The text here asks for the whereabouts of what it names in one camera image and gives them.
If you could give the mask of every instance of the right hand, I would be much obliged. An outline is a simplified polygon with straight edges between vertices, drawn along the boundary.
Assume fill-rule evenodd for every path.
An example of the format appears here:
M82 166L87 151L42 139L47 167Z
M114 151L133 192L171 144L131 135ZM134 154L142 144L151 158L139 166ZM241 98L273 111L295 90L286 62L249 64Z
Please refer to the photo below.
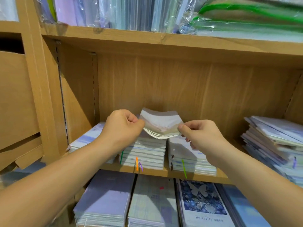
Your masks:
M191 147L204 153L212 165L216 165L216 159L220 157L224 147L230 145L211 120L185 122L180 124L178 129L182 136L186 137L186 141L190 142Z

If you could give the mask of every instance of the hand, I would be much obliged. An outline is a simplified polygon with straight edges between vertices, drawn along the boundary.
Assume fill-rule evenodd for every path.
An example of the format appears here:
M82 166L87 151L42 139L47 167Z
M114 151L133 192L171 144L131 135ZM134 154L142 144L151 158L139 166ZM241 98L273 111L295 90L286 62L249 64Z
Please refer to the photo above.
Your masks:
M116 110L107 117L104 128L97 139L108 143L111 149L118 154L137 140L144 125L144 121L138 119L130 111Z
M186 141L193 149L203 152L207 160L216 165L218 158L226 145L230 143L223 137L216 124L211 120L193 120L180 124L178 127Z

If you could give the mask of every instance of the light blue notebook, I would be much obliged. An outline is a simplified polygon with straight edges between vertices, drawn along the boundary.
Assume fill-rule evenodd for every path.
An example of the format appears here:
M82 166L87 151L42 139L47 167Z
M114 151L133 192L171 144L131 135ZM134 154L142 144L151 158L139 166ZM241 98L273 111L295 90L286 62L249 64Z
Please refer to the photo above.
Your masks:
M231 205L237 210L239 217L246 227L270 227L271 225L262 215L251 205L247 198L237 187L223 185L226 196L231 201Z

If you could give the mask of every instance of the shelf board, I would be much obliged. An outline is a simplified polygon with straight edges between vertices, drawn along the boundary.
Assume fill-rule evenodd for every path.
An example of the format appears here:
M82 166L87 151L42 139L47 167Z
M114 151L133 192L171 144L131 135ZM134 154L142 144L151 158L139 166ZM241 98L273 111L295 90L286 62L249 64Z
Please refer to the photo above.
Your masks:
M41 34L55 39L83 38L303 56L303 43L294 42L216 38L209 36L79 27L61 24L42 24Z
M139 169L139 171L137 171L135 166L132 167L132 166L120 165L118 156L115 158L114 163L112 163L112 164L105 163L100 167L100 169L128 172L128 173L135 173L135 174L153 175L153 176L160 176L160 177L186 179L183 171L171 170L169 168L169 162L168 162L167 155L165 156L164 168L162 170L148 169L148 168L143 167L143 171L141 169ZM186 172L186 175L187 175L188 180L232 184L232 182L229 180L229 178L220 169L217 169L216 176L197 174L197 173L191 173L191 172Z
M0 33L21 33L18 21L0 20Z

